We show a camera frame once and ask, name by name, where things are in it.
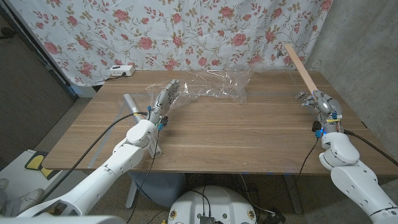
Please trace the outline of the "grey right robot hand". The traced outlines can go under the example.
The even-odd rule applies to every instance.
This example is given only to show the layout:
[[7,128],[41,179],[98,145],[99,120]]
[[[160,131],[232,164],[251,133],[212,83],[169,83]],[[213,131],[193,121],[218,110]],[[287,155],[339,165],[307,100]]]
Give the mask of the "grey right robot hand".
[[314,91],[311,96],[303,100],[302,106],[312,108],[317,114],[312,131],[321,134],[342,133],[341,120],[343,110],[340,103],[322,91]]

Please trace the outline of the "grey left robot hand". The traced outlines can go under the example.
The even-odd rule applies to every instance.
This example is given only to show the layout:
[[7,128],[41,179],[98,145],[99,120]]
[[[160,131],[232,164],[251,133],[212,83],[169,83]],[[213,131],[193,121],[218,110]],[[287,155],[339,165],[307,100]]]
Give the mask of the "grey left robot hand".
[[178,89],[180,87],[180,80],[172,80],[155,98],[155,103],[147,115],[147,120],[157,124],[161,117],[165,116],[171,104],[178,97]]

